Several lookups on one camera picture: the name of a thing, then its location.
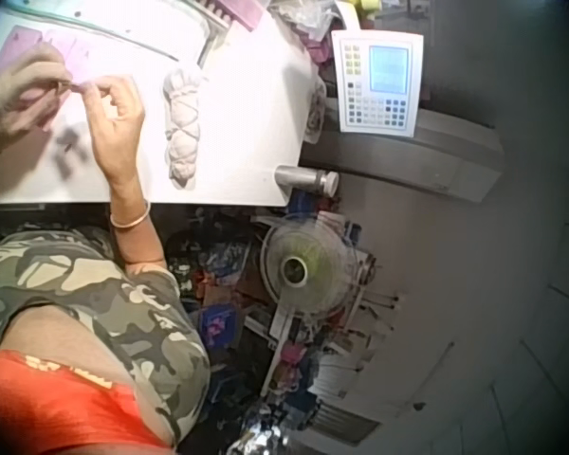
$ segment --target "orange cloth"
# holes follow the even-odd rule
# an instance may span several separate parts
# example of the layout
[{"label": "orange cloth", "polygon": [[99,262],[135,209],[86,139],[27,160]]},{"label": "orange cloth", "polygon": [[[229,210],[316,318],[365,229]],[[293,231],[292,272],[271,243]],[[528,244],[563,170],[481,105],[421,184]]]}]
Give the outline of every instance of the orange cloth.
[{"label": "orange cloth", "polygon": [[22,455],[88,444],[168,447],[144,425],[130,387],[4,350],[0,430]]}]

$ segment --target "hand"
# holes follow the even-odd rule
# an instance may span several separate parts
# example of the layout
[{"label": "hand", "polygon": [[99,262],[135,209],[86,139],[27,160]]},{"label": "hand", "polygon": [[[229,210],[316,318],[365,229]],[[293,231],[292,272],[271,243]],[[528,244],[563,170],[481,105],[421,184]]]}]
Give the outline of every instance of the hand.
[{"label": "hand", "polygon": [[[101,93],[112,98],[118,115],[109,118]],[[127,184],[137,177],[137,151],[145,119],[135,83],[128,78],[109,76],[82,86],[86,117],[93,138],[93,154],[111,186]]]},{"label": "hand", "polygon": [[0,152],[57,113],[71,80],[64,57],[47,43],[0,72]]}]

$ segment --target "camouflage shirt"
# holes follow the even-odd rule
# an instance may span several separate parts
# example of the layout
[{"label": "camouflage shirt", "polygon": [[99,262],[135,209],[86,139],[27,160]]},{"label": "camouflage shirt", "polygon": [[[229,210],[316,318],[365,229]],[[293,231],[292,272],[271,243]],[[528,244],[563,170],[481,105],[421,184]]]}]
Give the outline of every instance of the camouflage shirt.
[{"label": "camouflage shirt", "polygon": [[25,308],[54,304],[122,362],[179,442],[209,386],[206,351],[179,304],[173,275],[146,266],[127,276],[99,229],[30,231],[0,244],[0,343]]}]

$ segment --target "display screen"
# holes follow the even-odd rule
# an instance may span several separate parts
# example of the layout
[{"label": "display screen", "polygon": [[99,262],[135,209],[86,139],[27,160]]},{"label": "display screen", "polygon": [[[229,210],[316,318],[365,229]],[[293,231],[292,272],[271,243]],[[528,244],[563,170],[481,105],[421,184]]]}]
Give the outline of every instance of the display screen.
[{"label": "display screen", "polygon": [[407,94],[409,50],[372,45],[370,53],[371,90]]}]

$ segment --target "silver bangle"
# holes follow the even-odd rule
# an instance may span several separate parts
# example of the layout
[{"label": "silver bangle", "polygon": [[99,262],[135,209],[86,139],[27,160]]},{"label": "silver bangle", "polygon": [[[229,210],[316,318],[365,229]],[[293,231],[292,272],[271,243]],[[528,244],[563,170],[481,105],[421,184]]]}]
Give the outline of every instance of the silver bangle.
[{"label": "silver bangle", "polygon": [[152,203],[150,203],[150,201],[145,201],[145,212],[137,220],[135,220],[133,223],[128,223],[126,225],[122,225],[122,224],[118,223],[117,221],[115,221],[114,215],[110,213],[110,223],[112,224],[112,226],[114,228],[118,228],[118,229],[134,228],[136,225],[141,224],[141,222],[148,217],[148,215],[150,214],[151,208],[152,208]]}]

